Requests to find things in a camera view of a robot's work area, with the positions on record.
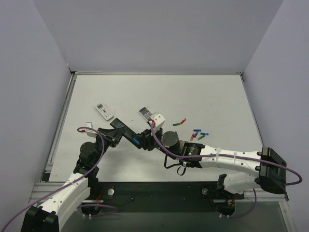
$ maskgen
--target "gray floor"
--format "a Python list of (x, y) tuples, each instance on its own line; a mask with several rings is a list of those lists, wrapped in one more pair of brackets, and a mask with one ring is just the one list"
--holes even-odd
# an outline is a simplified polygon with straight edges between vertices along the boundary
[[(250, 203), (237, 203), (236, 214), (245, 212)], [(217, 213), (118, 213), (88, 220), (74, 213), (63, 232), (285, 232), (277, 202), (260, 202), (249, 215), (239, 219), (219, 219)]]

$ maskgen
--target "white table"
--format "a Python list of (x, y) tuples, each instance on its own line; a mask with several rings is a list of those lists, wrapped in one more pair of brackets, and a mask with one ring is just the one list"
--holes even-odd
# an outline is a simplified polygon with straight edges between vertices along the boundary
[[(79, 156), (80, 146), (94, 138), (76, 129), (91, 121), (95, 129), (112, 128), (95, 109), (104, 103), (134, 132), (149, 126), (138, 111), (158, 111), (166, 122), (165, 131), (177, 131), (190, 140), (193, 129), (209, 136), (199, 142), (238, 151), (261, 150), (262, 144), (239, 76), (189, 75), (79, 75), (54, 157), (49, 181), (65, 181)], [(173, 127), (186, 118), (181, 126)], [(99, 181), (216, 181), (224, 169), (188, 168), (184, 176), (176, 167), (163, 167), (165, 155), (158, 150), (138, 150), (125, 137), (109, 148), (99, 164)], [(177, 162), (168, 159), (168, 165)]]

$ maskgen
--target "black strap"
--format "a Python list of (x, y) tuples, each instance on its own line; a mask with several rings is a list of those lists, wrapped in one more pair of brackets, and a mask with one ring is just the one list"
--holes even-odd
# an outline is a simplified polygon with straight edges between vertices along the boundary
[(179, 168), (177, 168), (177, 174), (178, 175), (184, 175), (185, 174), (185, 170), (187, 169), (187, 166), (185, 166), (185, 168), (183, 169), (183, 173), (179, 174), (179, 170), (182, 166), (180, 166)]
[(172, 168), (172, 167), (175, 167), (175, 166), (179, 166), (179, 165), (181, 165), (181, 163), (175, 163), (175, 164), (172, 164), (172, 165), (170, 165), (170, 166), (166, 166), (166, 163), (167, 163), (167, 161), (168, 161), (168, 156), (167, 155), (165, 155), (165, 159), (164, 159), (164, 167), (166, 168), (166, 169), (169, 169), (169, 168)]

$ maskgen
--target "gray wall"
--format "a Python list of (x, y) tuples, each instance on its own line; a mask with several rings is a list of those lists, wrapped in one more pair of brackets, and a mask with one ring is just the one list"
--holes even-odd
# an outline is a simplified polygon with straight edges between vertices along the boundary
[[(0, 228), (27, 204), (41, 176), (69, 79), (33, 2), (1, 1)], [(22, 220), (6, 231), (19, 231)]]
[(34, 0), (74, 71), (245, 69), (282, 0)]
[[(285, 0), (245, 70), (262, 139), (304, 182), (288, 187), (298, 231), (308, 231), (309, 1)], [(288, 181), (296, 180), (288, 174)]]

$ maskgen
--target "purple cable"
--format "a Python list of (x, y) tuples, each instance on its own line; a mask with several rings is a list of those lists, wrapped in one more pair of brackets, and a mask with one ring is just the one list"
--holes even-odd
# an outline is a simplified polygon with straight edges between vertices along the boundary
[(9, 224), (10, 224), (15, 218), (17, 218), (18, 215), (20, 215), (22, 212), (24, 212), (26, 209), (28, 209), (28, 208), (30, 208), (31, 206), (35, 205), (36, 203), (38, 203), (38, 202), (44, 200), (45, 198), (47, 198), (47, 197), (49, 197), (49, 196), (55, 194), (56, 192), (59, 192), (59, 191), (65, 189), (66, 187), (68, 187), (68, 186), (70, 186), (70, 185), (76, 183), (77, 181), (80, 181), (81, 179), (83, 179), (85, 176), (87, 176), (89, 173), (91, 173), (91, 172), (97, 167), (98, 163), (100, 163), (100, 161), (101, 161), (101, 159), (102, 159), (102, 157), (103, 157), (103, 155), (104, 155), (104, 139), (103, 139), (102, 135), (101, 135), (97, 130), (95, 130), (95, 129), (92, 129), (92, 128), (90, 128), (90, 127), (79, 127), (79, 128), (77, 129), (77, 131), (80, 132), (80, 133), (82, 133), (81, 129), (88, 129), (88, 130), (94, 131), (95, 133), (98, 134), (98, 136), (99, 136), (100, 139), (102, 140), (102, 153), (101, 153), (100, 158), (99, 158), (98, 161), (96, 162), (96, 164), (95, 164), (88, 172), (86, 172), (84, 175), (82, 175), (81, 177), (77, 178), (76, 180), (72, 181), (71, 183), (69, 183), (69, 184), (67, 184), (67, 185), (64, 185), (64, 186), (62, 186), (62, 187), (56, 189), (55, 191), (52, 191), (51, 193), (48, 193), (46, 196), (43, 196), (43, 197), (37, 199), (37, 200), (34, 201), (33, 203), (27, 205), (25, 208), (23, 208), (23, 209), (21, 209), (20, 211), (18, 211), (18, 212), (17, 212), (5, 225), (4, 225), (4, 227), (3, 227), (2, 230), (1, 230), (1, 232), (4, 232), (5, 229), (9, 226)]
[(96, 214), (96, 215), (91, 215), (92, 218), (100, 217), (100, 216), (105, 216), (105, 215), (109, 215), (109, 214), (114, 214), (114, 213), (117, 213), (119, 211), (119, 209), (117, 207), (111, 206), (111, 205), (106, 205), (106, 204), (83, 204), (83, 205), (78, 206), (77, 208), (83, 208), (83, 207), (88, 207), (88, 206), (99, 206), (99, 207), (115, 209), (115, 211), (106, 212), (106, 213), (100, 213), (100, 214)]
[(253, 189), (253, 192), (254, 192), (254, 204), (253, 204), (252, 208), (249, 209), (247, 212), (245, 212), (245, 213), (243, 213), (243, 214), (236, 215), (236, 216), (229, 216), (228, 218), (234, 218), (234, 219), (236, 219), (236, 218), (242, 218), (242, 217), (244, 217), (244, 216), (247, 216), (249, 213), (251, 213), (251, 212), (255, 209), (256, 204), (257, 204), (255, 189)]
[[(162, 145), (162, 143), (159, 141), (159, 139), (158, 139), (157, 136), (155, 135), (154, 123), (152, 123), (152, 124), (150, 125), (150, 130), (151, 130), (151, 133), (152, 133), (152, 135), (153, 135), (154, 140), (155, 140), (156, 143), (159, 145), (159, 147), (162, 148), (162, 150), (165, 151), (166, 154), (168, 154), (168, 155), (170, 155), (170, 156), (173, 156), (173, 157), (175, 157), (175, 158), (179, 158), (179, 159), (183, 160), (183, 159), (190, 159), (190, 158), (202, 158), (202, 157), (215, 157), (215, 156), (216, 156), (216, 154), (214, 154), (214, 155), (199, 155), (199, 156), (198, 156), (198, 155), (196, 155), (196, 156), (179, 156), (179, 155), (176, 155), (176, 154), (170, 152), (169, 150), (167, 150), (166, 147), (164, 147), (164, 146)], [(232, 155), (227, 155), (227, 154), (219, 154), (219, 156), (234, 158), (234, 156), (232, 156)], [(289, 172), (291, 172), (291, 173), (293, 173), (293, 174), (295, 174), (295, 175), (298, 176), (299, 180), (297, 180), (297, 181), (295, 181), (295, 182), (287, 183), (286, 186), (288, 186), (288, 185), (297, 185), (297, 184), (299, 184), (299, 183), (301, 183), (301, 182), (303, 181), (303, 178), (302, 178), (302, 176), (301, 176), (299, 173), (297, 173), (296, 171), (294, 171), (294, 170), (292, 170), (292, 169), (290, 169), (290, 168), (288, 168), (288, 167), (285, 167), (285, 166), (283, 166), (283, 165), (276, 164), (276, 163), (273, 163), (273, 162), (270, 162), (270, 161), (267, 161), (267, 160), (261, 160), (261, 159), (259, 160), (259, 159), (255, 159), (255, 158), (244, 157), (244, 156), (236, 156), (236, 158), (237, 158), (237, 159), (240, 159), (240, 160), (242, 160), (242, 159), (243, 159), (243, 160), (251, 160), (251, 161), (256, 161), (256, 162), (261, 162), (261, 163), (270, 164), (270, 165), (273, 165), (273, 166), (275, 166), (275, 167), (285, 169), (285, 170), (287, 170), (287, 171), (289, 171)]]

